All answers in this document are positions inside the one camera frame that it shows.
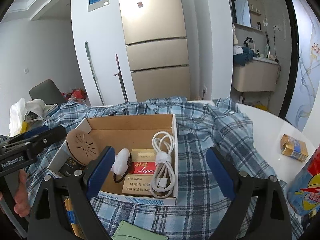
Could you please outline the left hand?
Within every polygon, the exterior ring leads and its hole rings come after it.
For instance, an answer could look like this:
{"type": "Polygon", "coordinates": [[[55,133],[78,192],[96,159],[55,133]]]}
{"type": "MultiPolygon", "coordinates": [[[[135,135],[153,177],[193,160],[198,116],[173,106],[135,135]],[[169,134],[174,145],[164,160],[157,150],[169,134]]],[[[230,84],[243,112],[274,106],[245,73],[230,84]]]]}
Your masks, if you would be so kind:
{"type": "Polygon", "coordinates": [[[20,217],[27,217],[30,213],[30,205],[28,202],[28,193],[27,193],[27,174],[23,169],[19,170],[19,177],[18,177],[18,188],[14,196],[15,206],[14,211],[20,217]]]}

